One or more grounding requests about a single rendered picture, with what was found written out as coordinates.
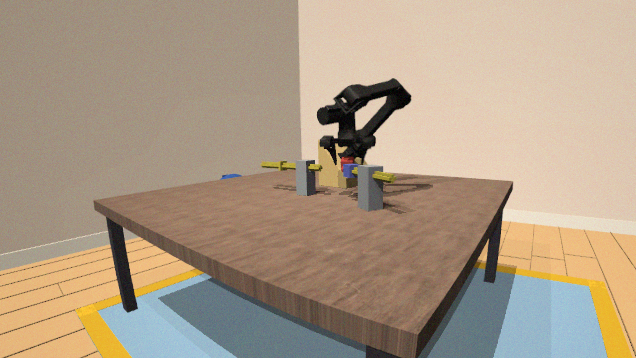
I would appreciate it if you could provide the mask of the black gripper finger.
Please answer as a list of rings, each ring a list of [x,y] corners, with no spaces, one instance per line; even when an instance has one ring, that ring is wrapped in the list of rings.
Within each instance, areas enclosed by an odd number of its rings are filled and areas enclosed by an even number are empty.
[[[367,149],[370,149],[370,148],[371,148],[371,146],[364,146],[363,145],[363,148],[362,148],[362,161],[361,161],[362,165],[363,165],[365,157],[366,157]]]
[[[332,159],[334,161],[334,164],[337,165],[337,156],[336,156],[335,143],[333,143],[332,147],[324,147],[324,149],[327,149],[329,151],[329,153],[331,154]]]

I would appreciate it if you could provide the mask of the yellow square bar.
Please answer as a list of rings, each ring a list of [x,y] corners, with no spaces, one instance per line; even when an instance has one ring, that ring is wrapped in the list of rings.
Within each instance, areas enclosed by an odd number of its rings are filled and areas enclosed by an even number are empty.
[[[275,168],[278,171],[296,170],[296,194],[303,196],[316,194],[315,171],[321,171],[322,167],[321,164],[315,164],[315,160],[296,160],[295,163],[262,162],[261,166]]]

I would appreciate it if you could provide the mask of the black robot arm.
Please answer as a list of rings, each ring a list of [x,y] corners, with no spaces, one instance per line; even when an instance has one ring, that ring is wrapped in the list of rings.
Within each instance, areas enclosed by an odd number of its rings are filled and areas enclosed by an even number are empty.
[[[403,109],[411,103],[411,95],[405,90],[403,85],[395,78],[390,81],[380,82],[374,85],[353,84],[347,86],[334,98],[335,104],[326,105],[317,111],[317,119],[320,125],[326,126],[340,122],[355,121],[355,112],[365,107],[372,99],[379,99],[386,96],[386,103],[376,112],[366,125],[360,130],[339,127],[338,146],[347,147],[343,153],[338,153],[339,157],[362,158],[363,143],[359,138],[372,136],[395,110]],[[344,103],[341,98],[344,98]],[[353,129],[352,129],[353,127]]]

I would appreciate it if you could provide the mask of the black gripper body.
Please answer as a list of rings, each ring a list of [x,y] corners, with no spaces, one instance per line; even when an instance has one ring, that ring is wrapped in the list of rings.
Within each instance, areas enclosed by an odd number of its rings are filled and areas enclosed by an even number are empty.
[[[352,122],[340,122],[339,123],[339,127],[340,126],[343,126],[343,129],[350,129],[350,126],[353,126],[354,130],[356,132],[355,121],[352,121]],[[352,127],[352,129],[353,129],[353,127]],[[319,143],[320,143],[320,147],[332,147],[333,143],[338,143],[338,138],[334,138],[333,135],[324,135],[320,139]],[[359,138],[359,142],[356,142],[356,143],[363,143],[364,146],[375,146],[376,137],[375,136],[364,136],[363,138]]]

